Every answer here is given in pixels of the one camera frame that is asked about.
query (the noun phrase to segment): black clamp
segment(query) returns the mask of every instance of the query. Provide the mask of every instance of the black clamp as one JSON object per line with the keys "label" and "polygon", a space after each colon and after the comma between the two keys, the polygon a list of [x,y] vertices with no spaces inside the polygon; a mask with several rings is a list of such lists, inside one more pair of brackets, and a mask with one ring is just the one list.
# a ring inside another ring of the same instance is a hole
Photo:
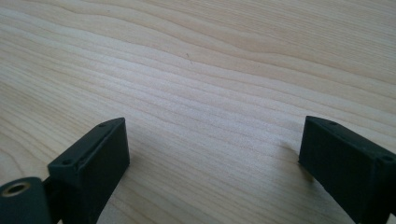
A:
{"label": "black clamp", "polygon": [[342,125],[306,117],[299,163],[356,223],[396,214],[396,155]]}
{"label": "black clamp", "polygon": [[0,223],[96,223],[129,166],[125,119],[101,123],[49,165],[0,188]]}

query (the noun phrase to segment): light wood surface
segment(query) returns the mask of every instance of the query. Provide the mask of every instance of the light wood surface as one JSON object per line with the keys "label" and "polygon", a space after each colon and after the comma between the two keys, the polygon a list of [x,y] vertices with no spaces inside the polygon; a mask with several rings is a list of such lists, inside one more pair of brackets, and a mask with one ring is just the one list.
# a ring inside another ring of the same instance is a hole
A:
{"label": "light wood surface", "polygon": [[126,118],[99,223],[352,223],[304,117],[396,152],[395,1],[1,0],[0,57],[0,184]]}

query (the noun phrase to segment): black plastic block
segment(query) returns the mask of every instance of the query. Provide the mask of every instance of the black plastic block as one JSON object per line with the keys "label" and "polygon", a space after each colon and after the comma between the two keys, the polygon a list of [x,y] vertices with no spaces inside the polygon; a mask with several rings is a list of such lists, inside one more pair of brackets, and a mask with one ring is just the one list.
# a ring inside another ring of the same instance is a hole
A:
{"label": "black plastic block", "polygon": [[396,210],[396,156],[338,123],[306,117],[299,163],[356,223]]}

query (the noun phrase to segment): screw hole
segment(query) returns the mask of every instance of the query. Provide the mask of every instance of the screw hole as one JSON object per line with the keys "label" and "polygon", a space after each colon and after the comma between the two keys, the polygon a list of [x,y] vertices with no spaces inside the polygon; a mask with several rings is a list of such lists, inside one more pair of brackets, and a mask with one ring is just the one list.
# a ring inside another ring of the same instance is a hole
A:
{"label": "screw hole", "polygon": [[26,191],[29,188],[30,188],[29,182],[16,183],[16,184],[9,186],[5,190],[3,190],[2,196],[3,197],[13,197],[18,194],[21,194],[22,192]]}
{"label": "screw hole", "polygon": [[72,160],[62,161],[62,165],[70,165],[71,163],[72,163]]}

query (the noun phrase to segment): wooden table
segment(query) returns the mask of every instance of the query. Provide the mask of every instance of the wooden table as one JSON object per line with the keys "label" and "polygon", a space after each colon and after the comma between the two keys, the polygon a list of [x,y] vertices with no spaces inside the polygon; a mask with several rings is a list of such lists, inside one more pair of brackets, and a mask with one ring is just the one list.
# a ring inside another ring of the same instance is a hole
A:
{"label": "wooden table", "polygon": [[395,1],[1,0],[0,50],[0,184],[126,118],[99,223],[352,223],[304,117],[396,152]]}

